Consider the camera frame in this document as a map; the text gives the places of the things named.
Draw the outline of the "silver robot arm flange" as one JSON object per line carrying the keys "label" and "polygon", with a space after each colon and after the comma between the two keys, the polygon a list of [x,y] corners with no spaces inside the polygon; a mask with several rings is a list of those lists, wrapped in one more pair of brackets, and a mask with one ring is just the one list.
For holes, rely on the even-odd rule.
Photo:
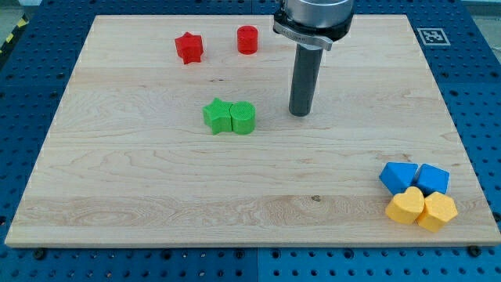
{"label": "silver robot arm flange", "polygon": [[308,50],[330,51],[349,32],[353,12],[353,0],[282,0],[272,29]]}

